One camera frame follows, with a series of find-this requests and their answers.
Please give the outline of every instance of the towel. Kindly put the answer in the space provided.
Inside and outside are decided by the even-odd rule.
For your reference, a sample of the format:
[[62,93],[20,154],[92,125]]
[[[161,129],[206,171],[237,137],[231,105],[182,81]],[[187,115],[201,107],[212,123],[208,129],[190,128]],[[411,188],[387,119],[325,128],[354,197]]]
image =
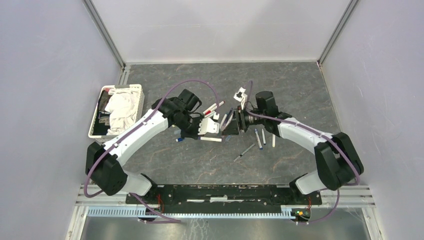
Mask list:
[[129,89],[110,89],[105,111],[110,113],[110,129],[106,135],[119,135],[136,122],[138,93]]

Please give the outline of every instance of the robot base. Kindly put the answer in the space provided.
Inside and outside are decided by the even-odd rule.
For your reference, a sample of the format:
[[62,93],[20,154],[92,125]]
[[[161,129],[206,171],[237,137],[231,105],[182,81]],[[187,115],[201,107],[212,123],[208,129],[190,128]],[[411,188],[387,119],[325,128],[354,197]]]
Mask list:
[[[288,185],[153,185],[141,198],[147,204],[157,204],[158,196],[167,214],[246,214],[281,213],[282,205],[321,205],[319,192],[295,198]],[[140,204],[133,196],[126,204]]]

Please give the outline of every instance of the gray table surface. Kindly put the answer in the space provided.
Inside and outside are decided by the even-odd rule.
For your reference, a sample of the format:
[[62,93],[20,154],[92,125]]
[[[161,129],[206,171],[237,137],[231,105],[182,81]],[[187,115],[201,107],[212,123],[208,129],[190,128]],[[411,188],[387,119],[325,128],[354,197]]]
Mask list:
[[[226,102],[220,109],[222,116],[238,105],[234,93],[253,80],[253,101],[257,92],[272,91],[280,111],[318,130],[340,131],[315,62],[132,65],[127,83],[141,84],[145,94],[144,114],[172,85],[187,79],[206,80],[216,88]],[[201,99],[202,111],[215,102],[212,91],[196,82],[178,87],[170,97],[177,96],[184,88]],[[232,136],[228,142],[191,138],[176,142],[179,137],[176,130],[171,127],[152,138],[130,158],[124,169],[144,173],[158,184],[288,184],[316,169],[312,153],[282,138],[276,139],[273,148],[272,135],[268,132],[265,133],[268,144],[263,150],[255,146],[234,162],[241,152],[257,142],[253,127]]]

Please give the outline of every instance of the white basket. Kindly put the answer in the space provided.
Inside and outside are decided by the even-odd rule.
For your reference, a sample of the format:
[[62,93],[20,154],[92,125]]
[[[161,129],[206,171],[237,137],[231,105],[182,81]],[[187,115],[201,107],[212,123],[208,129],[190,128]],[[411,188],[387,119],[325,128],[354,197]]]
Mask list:
[[[133,91],[135,91],[136,93],[138,93],[138,106],[137,106],[137,113],[135,114],[135,123],[140,120],[142,118],[142,111],[143,111],[143,103],[145,101],[145,95],[143,93],[143,88],[140,84],[129,84],[129,85],[107,85],[101,88],[100,94],[98,96],[98,99],[100,99],[100,96],[102,95],[102,91],[104,89],[131,89]],[[104,143],[107,142],[113,138],[115,138],[117,135],[93,135],[93,128],[94,128],[94,123],[96,120],[96,115],[97,115],[97,107],[98,107],[98,100],[97,103],[95,105],[95,109],[94,109],[94,114],[93,114],[93,118],[91,120],[91,125],[90,125],[90,130],[88,131],[88,137],[91,139],[94,139],[100,143]]]

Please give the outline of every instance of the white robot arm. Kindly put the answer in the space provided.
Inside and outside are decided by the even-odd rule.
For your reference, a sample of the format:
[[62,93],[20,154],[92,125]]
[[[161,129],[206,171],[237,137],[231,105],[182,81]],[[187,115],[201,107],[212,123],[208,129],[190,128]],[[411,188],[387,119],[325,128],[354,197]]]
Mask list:
[[[206,133],[205,129],[210,129],[209,132],[214,132],[212,129],[219,129],[219,124],[210,118],[204,118],[203,115],[198,117],[191,116],[192,109],[197,103],[201,104],[201,101],[186,89],[178,97],[166,99],[151,119],[144,122],[147,116],[153,113],[153,109],[158,102],[135,125],[121,135],[103,145],[94,142],[88,147],[87,174],[99,156],[111,146],[114,146],[91,175],[91,179],[107,195],[125,191],[144,196],[149,192],[153,184],[151,179],[140,172],[123,170],[122,167],[147,141],[171,125],[176,125],[181,129],[182,138],[193,139],[198,139],[199,136],[204,135]],[[251,112],[246,107],[238,106],[234,110],[233,118],[229,120],[230,123],[227,124],[222,135],[238,135],[240,131],[247,131],[250,125],[262,124],[268,132],[291,140],[314,154],[317,170],[302,175],[289,184],[294,194],[298,197],[321,189],[336,190],[355,178],[352,169],[346,164],[346,161],[337,156],[337,152],[325,138],[332,139],[332,141],[337,143],[339,148],[349,157],[359,174],[364,171],[355,148],[345,133],[331,134],[306,127],[291,115],[279,112],[275,104],[274,95],[270,91],[257,93],[256,103],[257,108],[252,109]],[[256,117],[255,115],[284,121],[279,122],[274,119]],[[205,127],[207,124],[214,124],[216,127]],[[124,140],[120,140],[131,131],[132,133],[129,136]]]
[[218,133],[219,131],[220,125],[213,119],[203,118],[202,115],[191,116],[194,106],[197,104],[200,106],[202,102],[187,89],[184,89],[178,97],[166,99],[154,113],[158,102],[159,100],[139,121],[114,139],[103,145],[94,142],[88,147],[87,174],[99,156],[112,147],[112,150],[101,160],[91,175],[91,179],[107,195],[125,191],[144,196],[150,190],[152,181],[147,176],[141,172],[129,172],[123,167],[139,148],[171,125],[176,125],[181,129],[183,138],[198,139],[199,136],[206,133]]

